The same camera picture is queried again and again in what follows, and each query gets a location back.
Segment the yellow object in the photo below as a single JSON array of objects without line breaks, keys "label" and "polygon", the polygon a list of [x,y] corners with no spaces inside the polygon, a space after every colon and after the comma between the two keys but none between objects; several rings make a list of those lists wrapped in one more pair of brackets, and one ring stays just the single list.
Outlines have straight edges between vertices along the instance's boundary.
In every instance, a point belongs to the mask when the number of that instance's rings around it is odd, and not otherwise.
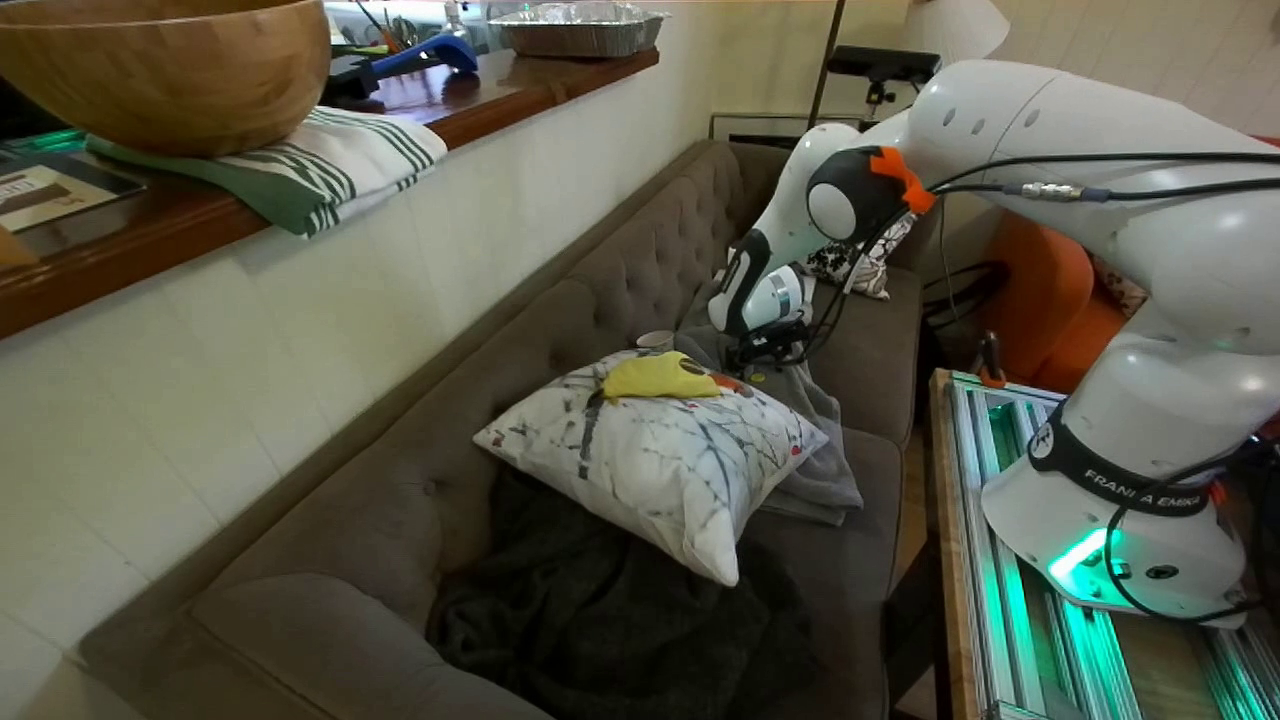
[{"label": "yellow object", "polygon": [[685,353],[657,353],[624,360],[604,375],[604,399],[643,399],[643,394],[722,394],[724,386],[716,375],[702,362],[693,362]]}]

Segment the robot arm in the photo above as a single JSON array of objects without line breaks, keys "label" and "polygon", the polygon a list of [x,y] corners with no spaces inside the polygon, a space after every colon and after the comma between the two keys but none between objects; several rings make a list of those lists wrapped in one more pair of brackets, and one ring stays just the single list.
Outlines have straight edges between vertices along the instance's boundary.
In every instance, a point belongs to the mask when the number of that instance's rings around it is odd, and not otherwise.
[{"label": "robot arm", "polygon": [[815,125],[794,149],[776,193],[753,231],[733,246],[708,316],[722,333],[747,343],[760,325],[782,316],[776,289],[797,289],[794,262],[841,246],[859,259],[850,289],[886,290],[886,259],[933,207],[911,166],[886,140],[893,125],[859,134],[850,125]]},{"label": "robot arm", "polygon": [[[878,150],[899,150],[910,171],[873,171]],[[1220,621],[1241,603],[1243,551],[1216,524],[1207,484],[1280,407],[1276,162],[1276,149],[1183,103],[1034,64],[950,64],[886,131],[799,140],[729,276],[722,327],[740,327],[764,271],[829,243],[868,246],[911,219],[928,207],[911,204],[921,189],[979,193],[1074,235],[1131,271],[1147,304],[985,491],[985,517],[1081,603]],[[1096,551],[1065,570],[1061,554],[1116,507],[1129,589]]]}]

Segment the pillow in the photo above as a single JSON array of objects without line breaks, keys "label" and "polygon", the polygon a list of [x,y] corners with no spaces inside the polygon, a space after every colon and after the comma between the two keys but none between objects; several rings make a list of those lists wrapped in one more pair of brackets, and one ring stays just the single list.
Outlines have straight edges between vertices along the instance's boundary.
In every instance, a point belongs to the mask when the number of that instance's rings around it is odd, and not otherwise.
[{"label": "pillow", "polygon": [[733,589],[747,517],[829,434],[747,384],[708,399],[604,399],[601,381],[631,357],[555,375],[475,445]]}]

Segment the shelf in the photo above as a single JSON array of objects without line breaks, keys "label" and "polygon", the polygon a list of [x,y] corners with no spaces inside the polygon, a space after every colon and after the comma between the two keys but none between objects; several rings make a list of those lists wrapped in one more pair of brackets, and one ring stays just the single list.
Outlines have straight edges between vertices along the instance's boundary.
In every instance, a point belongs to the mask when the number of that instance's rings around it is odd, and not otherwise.
[{"label": "shelf", "polygon": [[[657,61],[657,47],[595,64],[491,50],[480,54],[480,76],[426,68],[384,81],[376,101],[387,115],[430,125],[456,150],[536,111],[638,76]],[[153,174],[153,189],[139,197],[17,231],[36,262],[0,271],[0,337],[240,243],[261,226],[264,219],[220,189]]]}]

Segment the wooden bowl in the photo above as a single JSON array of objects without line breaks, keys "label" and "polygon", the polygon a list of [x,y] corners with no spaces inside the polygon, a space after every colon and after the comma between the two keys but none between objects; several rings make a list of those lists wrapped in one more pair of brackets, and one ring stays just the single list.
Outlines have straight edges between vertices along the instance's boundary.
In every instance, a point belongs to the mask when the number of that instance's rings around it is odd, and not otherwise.
[{"label": "wooden bowl", "polygon": [[327,19],[319,0],[0,0],[0,76],[129,149],[247,150],[316,108]]}]

